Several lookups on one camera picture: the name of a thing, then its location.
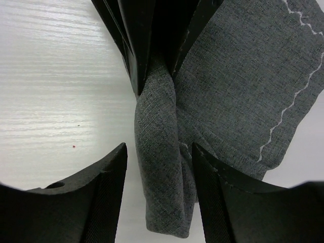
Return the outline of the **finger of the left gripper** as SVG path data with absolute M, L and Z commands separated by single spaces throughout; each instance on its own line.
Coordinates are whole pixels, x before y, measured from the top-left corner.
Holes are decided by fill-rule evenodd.
M 162 54 L 175 78 L 187 53 L 223 2 L 156 1 L 152 23 L 152 44 Z
M 117 45 L 133 92 L 140 96 L 150 56 L 154 1 L 92 0 Z

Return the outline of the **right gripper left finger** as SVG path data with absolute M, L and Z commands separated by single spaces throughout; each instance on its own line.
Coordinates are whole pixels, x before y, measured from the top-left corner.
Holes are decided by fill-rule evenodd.
M 122 143 L 46 188 L 1 185 L 1 242 L 114 242 L 127 159 Z

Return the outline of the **grey cloth napkin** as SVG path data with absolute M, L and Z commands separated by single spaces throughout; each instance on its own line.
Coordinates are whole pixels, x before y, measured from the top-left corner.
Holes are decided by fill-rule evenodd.
M 322 90 L 317 1 L 224 1 L 176 77 L 154 51 L 134 124 L 147 229 L 189 236 L 194 142 L 262 180 Z

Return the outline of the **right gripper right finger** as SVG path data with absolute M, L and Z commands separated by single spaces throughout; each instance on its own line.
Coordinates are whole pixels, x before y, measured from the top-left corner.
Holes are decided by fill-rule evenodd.
M 192 145 L 206 242 L 323 242 L 323 182 L 283 188 Z

